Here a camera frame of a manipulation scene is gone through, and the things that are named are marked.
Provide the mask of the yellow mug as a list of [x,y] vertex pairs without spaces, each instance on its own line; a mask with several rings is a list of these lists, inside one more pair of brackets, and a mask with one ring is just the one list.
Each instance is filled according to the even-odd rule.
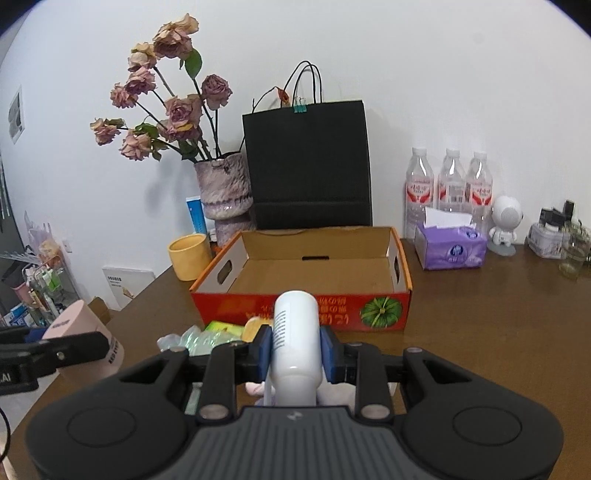
[[194,281],[211,263],[211,244],[207,235],[194,233],[172,241],[167,247],[176,277],[180,281]]

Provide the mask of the clear glass cup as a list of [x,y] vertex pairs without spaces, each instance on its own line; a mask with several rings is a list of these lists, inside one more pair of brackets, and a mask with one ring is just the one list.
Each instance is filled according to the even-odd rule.
[[563,238],[559,270],[571,280],[577,280],[590,254],[590,233],[586,228],[571,230]]

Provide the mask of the middle water bottle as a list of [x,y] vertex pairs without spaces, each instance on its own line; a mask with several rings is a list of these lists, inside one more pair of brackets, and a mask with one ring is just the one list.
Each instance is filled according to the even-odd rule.
[[465,203],[466,180],[458,149],[447,149],[438,176],[439,210],[462,212]]

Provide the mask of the water bottle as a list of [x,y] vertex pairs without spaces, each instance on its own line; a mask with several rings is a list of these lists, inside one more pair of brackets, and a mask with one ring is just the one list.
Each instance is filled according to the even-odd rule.
[[465,203],[466,180],[458,149],[447,149],[438,176],[439,210],[462,212]]
[[414,147],[405,182],[405,237],[415,238],[416,229],[425,221],[425,210],[433,206],[434,173],[426,148]]
[[486,230],[487,217],[493,198],[493,176],[485,152],[476,151],[466,175],[465,199],[474,224],[479,231]]

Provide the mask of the pink cylindrical jar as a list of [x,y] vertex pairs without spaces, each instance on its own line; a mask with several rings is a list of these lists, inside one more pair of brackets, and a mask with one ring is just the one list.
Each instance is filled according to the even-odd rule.
[[80,387],[114,375],[123,362],[122,344],[82,300],[67,307],[42,339],[55,348],[58,373]]

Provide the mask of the green tissue packet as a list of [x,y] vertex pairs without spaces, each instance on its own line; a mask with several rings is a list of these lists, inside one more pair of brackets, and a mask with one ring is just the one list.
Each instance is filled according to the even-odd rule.
[[245,330],[245,328],[243,326],[235,325],[235,324],[231,324],[231,323],[226,323],[226,322],[221,322],[221,321],[212,321],[211,323],[209,323],[205,327],[205,330],[214,331],[214,332],[225,332],[225,333],[228,333],[229,335],[240,338],[240,337],[242,337],[242,333],[243,333],[243,330]]

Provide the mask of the wall poster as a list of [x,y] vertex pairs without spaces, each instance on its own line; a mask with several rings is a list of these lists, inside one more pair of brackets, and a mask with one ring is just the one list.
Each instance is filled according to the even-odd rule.
[[24,131],[22,88],[17,90],[9,105],[8,128],[12,142],[16,143]]

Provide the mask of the orange cardboard box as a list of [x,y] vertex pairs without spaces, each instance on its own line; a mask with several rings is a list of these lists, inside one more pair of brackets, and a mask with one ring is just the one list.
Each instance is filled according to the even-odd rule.
[[413,282],[392,227],[245,231],[233,237],[191,285],[205,324],[244,325],[273,317],[291,290],[317,299],[320,321],[338,331],[404,330]]

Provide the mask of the right water bottle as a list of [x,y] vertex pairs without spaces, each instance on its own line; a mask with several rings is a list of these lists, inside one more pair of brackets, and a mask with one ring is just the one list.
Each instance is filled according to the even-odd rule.
[[485,152],[476,151],[466,175],[465,199],[474,224],[479,231],[486,230],[487,217],[493,198],[493,176]]

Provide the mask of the iridescent plastic bag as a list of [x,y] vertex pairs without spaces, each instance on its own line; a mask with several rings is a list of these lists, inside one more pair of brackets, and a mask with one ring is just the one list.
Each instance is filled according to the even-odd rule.
[[211,354],[218,345],[240,340],[242,337],[238,338],[225,332],[201,330],[197,325],[193,325],[181,335],[168,334],[160,337],[156,344],[160,351],[185,348],[190,356],[200,356]]

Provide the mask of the purple drawstring pouch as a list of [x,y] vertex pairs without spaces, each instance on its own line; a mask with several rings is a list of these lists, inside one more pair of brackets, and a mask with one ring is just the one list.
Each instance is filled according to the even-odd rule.
[[[264,383],[246,383],[246,393],[256,397],[256,405],[263,406]],[[349,410],[355,410],[356,387],[351,384],[331,384],[322,382],[317,390],[317,402],[321,406],[348,406]]]

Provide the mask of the purple tissue pack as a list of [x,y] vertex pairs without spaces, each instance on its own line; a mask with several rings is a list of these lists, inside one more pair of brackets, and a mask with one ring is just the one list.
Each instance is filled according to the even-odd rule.
[[416,227],[415,250],[424,270],[475,269],[484,265],[487,239],[468,213],[425,209]]

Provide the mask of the white orange plush toy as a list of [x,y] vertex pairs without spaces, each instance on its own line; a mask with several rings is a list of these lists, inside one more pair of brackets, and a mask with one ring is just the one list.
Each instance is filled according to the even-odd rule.
[[250,318],[249,321],[246,322],[245,327],[243,327],[242,341],[247,343],[252,342],[262,326],[273,326],[273,320],[260,316]]

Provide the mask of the white spray bottle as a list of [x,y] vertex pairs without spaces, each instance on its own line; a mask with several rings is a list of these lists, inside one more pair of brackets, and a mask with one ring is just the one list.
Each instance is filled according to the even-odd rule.
[[277,407],[313,407],[322,383],[318,302],[308,292],[287,291],[276,299],[270,385]]

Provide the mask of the dried pink rose bouquet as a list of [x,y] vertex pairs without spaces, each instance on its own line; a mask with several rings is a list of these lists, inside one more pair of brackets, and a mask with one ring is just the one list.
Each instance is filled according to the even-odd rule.
[[[199,22],[190,14],[159,27],[151,41],[136,44],[127,58],[127,79],[116,83],[109,98],[119,110],[136,108],[141,122],[129,126],[122,118],[96,118],[89,128],[100,146],[122,137],[119,153],[132,161],[148,157],[160,160],[171,150],[193,164],[224,157],[218,136],[218,112],[232,95],[228,80],[216,74],[199,79],[202,57],[192,36]],[[176,60],[194,91],[184,96],[173,92],[158,64]]]

